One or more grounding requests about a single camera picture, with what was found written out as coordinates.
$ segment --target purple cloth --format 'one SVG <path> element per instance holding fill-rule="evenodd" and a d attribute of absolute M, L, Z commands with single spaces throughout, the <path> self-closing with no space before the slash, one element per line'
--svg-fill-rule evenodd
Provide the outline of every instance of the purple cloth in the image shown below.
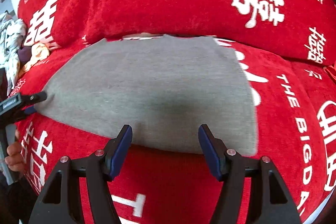
<path fill-rule="evenodd" d="M 32 48 L 31 46 L 24 46 L 17 51 L 17 54 L 19 55 L 21 66 L 24 66 L 32 57 Z"/>

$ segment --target red towel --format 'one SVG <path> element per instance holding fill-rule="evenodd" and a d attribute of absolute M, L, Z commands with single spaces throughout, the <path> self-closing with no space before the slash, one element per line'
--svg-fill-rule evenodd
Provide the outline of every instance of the red towel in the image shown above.
<path fill-rule="evenodd" d="M 132 33 L 217 35 L 284 57 L 335 62 L 332 0 L 21 0 L 26 43 L 60 46 Z"/>
<path fill-rule="evenodd" d="M 322 68 L 292 62 L 293 71 L 299 77 L 317 113 L 320 135 L 324 139 L 327 155 L 327 180 L 325 198 L 336 185 L 336 85 Z"/>
<path fill-rule="evenodd" d="M 259 127 L 255 158 L 262 155 L 272 158 L 305 220 L 319 205 L 326 181 L 325 150 L 316 112 L 288 61 L 237 42 L 218 40 L 218 43 L 239 51 L 238 60 L 255 89 Z M 56 50 L 23 76 L 16 91 L 24 94 L 40 91 L 73 54 L 69 49 Z M 108 141 L 38 113 L 19 122 L 18 128 L 25 147 L 22 153 L 26 175 L 36 190 L 40 190 L 61 156 L 84 157 Z M 119 216 L 126 220 L 146 224 L 201 224 L 209 222 L 221 184 L 211 177 L 201 155 L 133 146 L 120 176 L 109 187 L 116 196 Z M 92 223 L 85 195 L 83 203 L 87 223 Z M 244 196 L 239 224 L 244 222 L 247 208 L 248 197 Z"/>

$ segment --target beige fabric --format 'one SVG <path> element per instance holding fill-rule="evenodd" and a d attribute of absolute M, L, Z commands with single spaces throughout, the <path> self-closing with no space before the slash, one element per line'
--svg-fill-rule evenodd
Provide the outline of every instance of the beige fabric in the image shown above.
<path fill-rule="evenodd" d="M 43 43 L 36 43 L 31 47 L 31 59 L 22 67 L 19 72 L 19 77 L 31 69 L 38 61 L 44 60 L 49 56 L 50 52 L 48 47 Z"/>

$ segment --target gray cloth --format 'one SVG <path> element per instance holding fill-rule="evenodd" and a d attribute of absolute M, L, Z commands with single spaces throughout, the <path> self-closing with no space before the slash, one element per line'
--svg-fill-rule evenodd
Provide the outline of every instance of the gray cloth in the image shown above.
<path fill-rule="evenodd" d="M 233 49 L 211 37 L 106 42 L 83 49 L 46 84 L 41 114 L 110 138 L 124 124 L 133 143 L 201 153 L 206 123 L 228 148 L 257 151 L 250 86 Z"/>
<path fill-rule="evenodd" d="M 13 20 L 8 13 L 0 15 L 0 68 L 5 68 L 7 96 L 14 89 L 20 69 L 17 51 L 26 36 L 26 25 L 22 19 Z"/>

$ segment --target gray handle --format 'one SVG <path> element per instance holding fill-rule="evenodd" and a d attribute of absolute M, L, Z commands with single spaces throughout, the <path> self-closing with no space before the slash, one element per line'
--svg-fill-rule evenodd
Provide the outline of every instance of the gray handle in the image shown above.
<path fill-rule="evenodd" d="M 7 147 L 15 142 L 15 130 L 16 125 L 9 124 L 5 129 L 0 129 L 0 159 L 5 160 L 8 156 Z M 6 177 L 6 181 L 8 185 L 13 184 L 14 182 L 19 180 L 20 172 L 14 172 L 8 168 L 8 165 L 1 161 L 0 170 Z"/>

